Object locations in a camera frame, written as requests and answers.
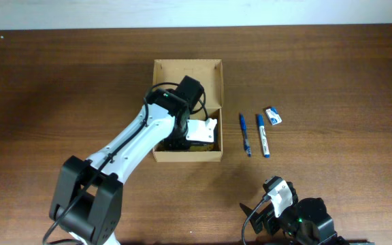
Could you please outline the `cardboard box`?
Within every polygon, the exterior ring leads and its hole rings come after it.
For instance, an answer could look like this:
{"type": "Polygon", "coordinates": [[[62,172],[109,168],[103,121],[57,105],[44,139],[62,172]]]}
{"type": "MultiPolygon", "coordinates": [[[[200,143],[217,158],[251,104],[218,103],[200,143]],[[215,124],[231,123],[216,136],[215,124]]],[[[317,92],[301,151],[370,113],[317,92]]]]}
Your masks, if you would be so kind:
{"type": "Polygon", "coordinates": [[[201,83],[206,92],[208,116],[217,119],[217,126],[214,130],[214,150],[206,152],[168,151],[164,149],[162,144],[159,144],[152,150],[152,153],[158,162],[220,161],[223,155],[224,86],[222,61],[220,59],[159,59],[154,62],[153,84],[179,83],[185,76],[190,76],[201,83]]]}

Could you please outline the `white blue eraser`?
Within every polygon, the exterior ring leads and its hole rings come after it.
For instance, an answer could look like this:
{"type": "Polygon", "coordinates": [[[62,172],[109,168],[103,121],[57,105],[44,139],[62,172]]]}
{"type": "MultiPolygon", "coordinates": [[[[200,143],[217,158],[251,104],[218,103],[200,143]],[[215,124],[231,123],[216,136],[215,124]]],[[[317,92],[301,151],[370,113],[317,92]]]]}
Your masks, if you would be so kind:
{"type": "Polygon", "coordinates": [[[268,107],[265,110],[265,114],[268,117],[271,125],[278,125],[282,122],[282,119],[275,107],[268,107]]]}

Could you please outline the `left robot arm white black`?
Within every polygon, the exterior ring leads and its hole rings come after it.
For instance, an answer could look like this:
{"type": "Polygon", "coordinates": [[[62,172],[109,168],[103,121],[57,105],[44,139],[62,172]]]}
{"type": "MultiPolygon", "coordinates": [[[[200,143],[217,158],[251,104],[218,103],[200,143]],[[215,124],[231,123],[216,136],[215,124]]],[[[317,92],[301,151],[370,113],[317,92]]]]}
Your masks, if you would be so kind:
{"type": "Polygon", "coordinates": [[[108,145],[87,159],[69,157],[61,166],[49,217],[52,232],[68,232],[69,243],[117,244],[123,187],[133,170],[159,142],[186,137],[188,120],[203,91],[150,89],[136,118],[108,145]]]}

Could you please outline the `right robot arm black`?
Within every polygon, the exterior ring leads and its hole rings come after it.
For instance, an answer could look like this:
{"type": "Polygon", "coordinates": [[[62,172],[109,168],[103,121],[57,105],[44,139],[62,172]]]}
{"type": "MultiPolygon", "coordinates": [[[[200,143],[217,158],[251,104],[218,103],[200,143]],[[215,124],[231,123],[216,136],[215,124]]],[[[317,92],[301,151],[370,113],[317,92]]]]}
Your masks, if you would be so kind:
{"type": "Polygon", "coordinates": [[[292,239],[293,244],[349,245],[350,242],[339,236],[332,217],[321,198],[293,200],[279,217],[275,217],[270,203],[261,212],[244,204],[240,208],[246,215],[256,234],[266,231],[274,235],[281,231],[292,239]]]}

